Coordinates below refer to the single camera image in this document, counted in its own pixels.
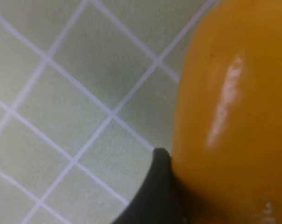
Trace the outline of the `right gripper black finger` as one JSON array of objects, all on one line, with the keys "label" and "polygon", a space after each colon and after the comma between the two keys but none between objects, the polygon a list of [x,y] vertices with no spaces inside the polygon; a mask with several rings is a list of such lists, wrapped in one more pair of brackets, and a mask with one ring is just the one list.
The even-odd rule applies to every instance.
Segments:
[{"label": "right gripper black finger", "polygon": [[164,148],[152,153],[152,163],[141,187],[113,224],[190,224],[171,157]]}]

